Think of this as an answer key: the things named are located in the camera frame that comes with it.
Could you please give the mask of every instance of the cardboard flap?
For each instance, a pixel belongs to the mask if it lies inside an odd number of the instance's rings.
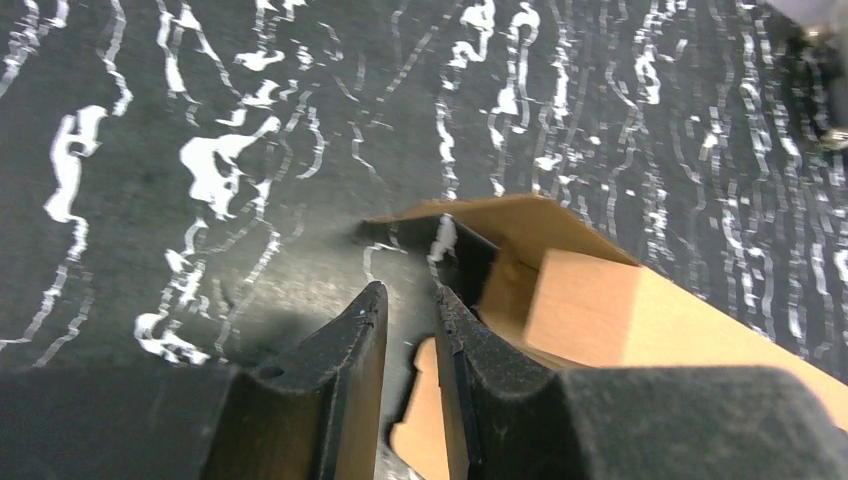
[[[445,213],[498,246],[509,243],[518,260],[536,270],[548,249],[570,250],[611,262],[639,265],[570,211],[538,195],[425,202],[399,215],[379,217],[370,222],[389,223]]]
[[[477,311],[483,322],[507,341],[524,336],[537,275],[518,261],[509,244],[501,248],[492,264]]]
[[[525,341],[538,350],[567,353],[565,358],[584,365],[620,364],[643,270],[549,251],[539,272]]]
[[[550,251],[525,338],[589,367],[782,368],[848,429],[848,387],[649,268]]]
[[[392,428],[392,449],[427,480],[448,480],[442,396],[436,361],[436,339],[424,340],[415,356],[418,375],[403,423]]]

